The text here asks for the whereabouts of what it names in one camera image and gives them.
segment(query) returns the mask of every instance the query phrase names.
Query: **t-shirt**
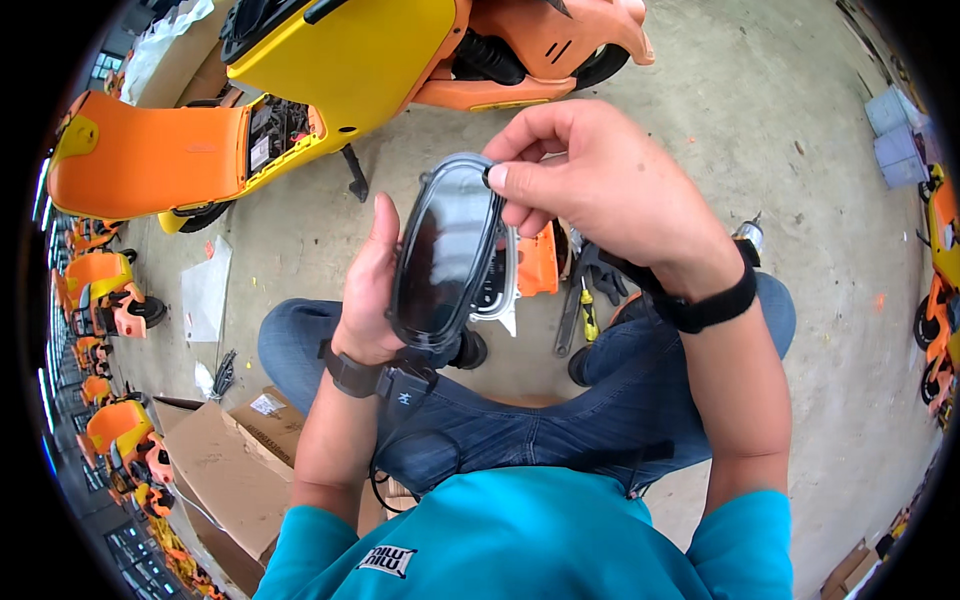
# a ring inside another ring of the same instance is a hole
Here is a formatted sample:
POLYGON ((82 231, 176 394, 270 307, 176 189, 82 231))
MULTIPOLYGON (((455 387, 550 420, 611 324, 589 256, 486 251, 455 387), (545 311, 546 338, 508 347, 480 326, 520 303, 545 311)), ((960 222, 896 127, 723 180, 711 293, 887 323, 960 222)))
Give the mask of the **t-shirt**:
POLYGON ((285 598, 790 598, 790 506, 754 492, 703 520, 686 553, 605 475, 511 467, 454 475, 362 540, 287 513, 255 595, 285 598))

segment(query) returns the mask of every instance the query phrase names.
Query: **shoe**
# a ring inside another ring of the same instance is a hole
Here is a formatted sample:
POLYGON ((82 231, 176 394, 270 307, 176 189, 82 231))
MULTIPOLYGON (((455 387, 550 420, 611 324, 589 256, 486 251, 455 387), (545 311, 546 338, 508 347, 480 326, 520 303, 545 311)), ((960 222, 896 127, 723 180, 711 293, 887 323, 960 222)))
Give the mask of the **shoe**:
POLYGON ((566 374, 570 375, 570 379, 573 380, 573 383, 579 385, 582 388, 590 387, 584 380, 584 365, 587 363, 587 353, 590 351, 590 346, 584 346, 573 353, 573 356, 570 357, 569 362, 566 363, 566 374))
POLYGON ((642 296, 643 291, 637 291, 627 298, 626 302, 617 306, 616 310, 613 311, 613 316, 610 318, 610 324, 607 325, 607 328, 638 319, 639 315, 636 312, 640 306, 643 305, 642 296))
POLYGON ((460 351, 447 363, 450 367, 472 371, 487 360, 487 343, 476 331, 464 329, 460 334, 460 351))

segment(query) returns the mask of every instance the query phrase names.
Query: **screwdriver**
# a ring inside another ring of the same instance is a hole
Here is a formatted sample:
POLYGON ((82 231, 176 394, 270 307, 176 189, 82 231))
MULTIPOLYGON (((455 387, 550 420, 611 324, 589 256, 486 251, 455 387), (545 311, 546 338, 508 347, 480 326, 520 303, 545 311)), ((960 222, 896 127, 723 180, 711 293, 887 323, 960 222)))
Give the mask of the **screwdriver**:
POLYGON ((600 335, 600 328, 597 326, 597 315, 593 310, 593 296, 587 289, 587 279, 581 276, 580 283, 584 286, 580 292, 580 306, 584 310, 584 335, 587 337, 587 343, 592 344, 600 335))

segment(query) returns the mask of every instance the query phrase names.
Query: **jeans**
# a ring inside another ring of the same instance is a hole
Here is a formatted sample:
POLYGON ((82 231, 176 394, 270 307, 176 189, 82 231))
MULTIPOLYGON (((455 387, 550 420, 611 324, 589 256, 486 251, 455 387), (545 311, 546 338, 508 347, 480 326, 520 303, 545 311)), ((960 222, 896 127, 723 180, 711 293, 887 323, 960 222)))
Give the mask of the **jeans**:
MULTIPOLYGON (((790 293, 763 273, 756 274, 756 292, 782 358, 797 325, 790 293)), ((508 406, 442 375, 433 392, 409 407, 384 400, 374 465, 416 495, 455 473, 516 466, 606 474, 629 495, 705 461, 710 446, 690 395, 683 344, 648 307, 642 299, 632 302, 624 310, 635 318, 600 334, 583 368, 592 387, 563 404, 508 406)), ((260 326, 264 370, 305 415, 324 371, 320 341, 333 335, 340 311, 340 302, 286 300, 260 326)), ((438 368, 457 350, 427 358, 438 368)))

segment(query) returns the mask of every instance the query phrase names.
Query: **left hand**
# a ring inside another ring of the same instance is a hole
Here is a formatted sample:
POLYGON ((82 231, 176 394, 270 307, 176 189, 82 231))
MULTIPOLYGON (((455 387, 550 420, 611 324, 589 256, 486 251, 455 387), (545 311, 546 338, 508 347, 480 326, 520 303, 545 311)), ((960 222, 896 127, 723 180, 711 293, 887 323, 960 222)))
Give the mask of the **left hand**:
POLYGON ((404 346, 384 317, 393 291, 399 235, 394 201, 380 192, 373 198, 370 236, 347 271, 343 314, 331 342, 334 352, 344 352, 363 365, 390 361, 404 346))

